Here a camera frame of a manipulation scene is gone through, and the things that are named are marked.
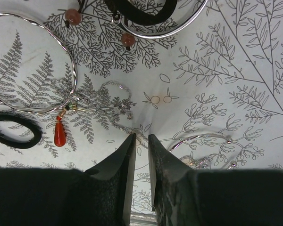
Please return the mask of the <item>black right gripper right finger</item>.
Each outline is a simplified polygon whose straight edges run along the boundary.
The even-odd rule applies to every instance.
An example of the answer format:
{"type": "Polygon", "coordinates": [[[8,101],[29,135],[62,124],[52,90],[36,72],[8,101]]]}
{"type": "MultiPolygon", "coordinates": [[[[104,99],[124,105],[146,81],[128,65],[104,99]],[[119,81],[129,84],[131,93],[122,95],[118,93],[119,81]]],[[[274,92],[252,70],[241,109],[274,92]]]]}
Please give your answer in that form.
{"type": "Polygon", "coordinates": [[[194,170],[148,139],[159,226],[283,226],[283,170],[194,170]]]}

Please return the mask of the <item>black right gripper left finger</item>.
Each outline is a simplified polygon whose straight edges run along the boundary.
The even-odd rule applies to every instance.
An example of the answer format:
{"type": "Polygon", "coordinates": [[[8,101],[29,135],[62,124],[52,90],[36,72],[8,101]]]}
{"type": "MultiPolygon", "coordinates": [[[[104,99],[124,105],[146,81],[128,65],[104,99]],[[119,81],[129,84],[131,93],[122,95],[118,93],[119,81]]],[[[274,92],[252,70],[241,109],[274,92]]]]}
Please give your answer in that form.
{"type": "Polygon", "coordinates": [[[86,171],[0,169],[0,226],[130,224],[136,135],[86,171]]]}

